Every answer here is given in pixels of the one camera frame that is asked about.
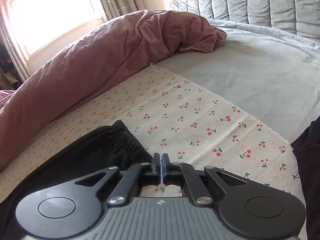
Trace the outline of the black pants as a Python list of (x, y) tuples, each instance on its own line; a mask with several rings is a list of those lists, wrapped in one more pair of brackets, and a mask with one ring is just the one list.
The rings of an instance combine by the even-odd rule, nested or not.
[(15, 218), (16, 206), (25, 196), (109, 166), (124, 171), (151, 161), (152, 156), (120, 120), (87, 133), (31, 172), (1, 202), (1, 239), (25, 236)]

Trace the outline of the cherry print bed cloth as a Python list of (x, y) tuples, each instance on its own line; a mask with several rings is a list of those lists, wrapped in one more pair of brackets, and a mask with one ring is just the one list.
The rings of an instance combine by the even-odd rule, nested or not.
[(289, 143), (236, 106), (157, 66), (51, 121), (3, 172), (12, 192), (31, 172), (87, 133), (122, 121), (152, 156), (167, 153), (204, 171), (213, 205), (193, 205), (179, 186), (148, 185), (109, 207), (117, 166), (35, 191), (16, 206), (21, 239), (245, 239), (226, 206), (257, 239), (306, 237), (299, 173)]

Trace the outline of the pink duvet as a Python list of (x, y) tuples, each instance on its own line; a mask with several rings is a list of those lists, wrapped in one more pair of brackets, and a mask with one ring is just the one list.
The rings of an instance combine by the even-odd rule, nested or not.
[(175, 52), (211, 53), (226, 33), (197, 14), (140, 10), (114, 18), (67, 46), (1, 109), (1, 167), (54, 119)]

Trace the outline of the folded black garment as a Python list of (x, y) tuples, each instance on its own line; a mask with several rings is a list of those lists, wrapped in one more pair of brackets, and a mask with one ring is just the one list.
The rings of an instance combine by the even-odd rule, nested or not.
[(306, 202), (306, 231), (308, 239), (319, 239), (320, 213), (320, 123), (319, 119), (293, 142), (302, 190)]

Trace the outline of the grey bed sheet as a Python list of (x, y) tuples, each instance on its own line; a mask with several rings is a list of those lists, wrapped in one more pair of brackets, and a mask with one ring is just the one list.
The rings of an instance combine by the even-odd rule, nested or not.
[(319, 117), (319, 42), (276, 28), (210, 20), (227, 33), (212, 53), (158, 65), (214, 92), (288, 141)]

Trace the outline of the hanging clothes in corner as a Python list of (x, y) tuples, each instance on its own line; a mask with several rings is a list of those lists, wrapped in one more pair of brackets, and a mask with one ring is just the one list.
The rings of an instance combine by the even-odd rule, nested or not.
[(5, 48), (1, 44), (0, 47), (0, 75), (1, 84), (0, 87), (3, 90), (17, 90), (21, 85), (21, 80), (17, 71), (13, 65), (13, 62)]

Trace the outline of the grey quilted headboard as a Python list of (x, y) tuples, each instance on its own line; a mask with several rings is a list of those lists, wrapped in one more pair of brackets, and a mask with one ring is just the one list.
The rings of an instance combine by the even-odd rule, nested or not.
[(319, 40), (319, 0), (171, 0), (172, 10), (272, 27)]

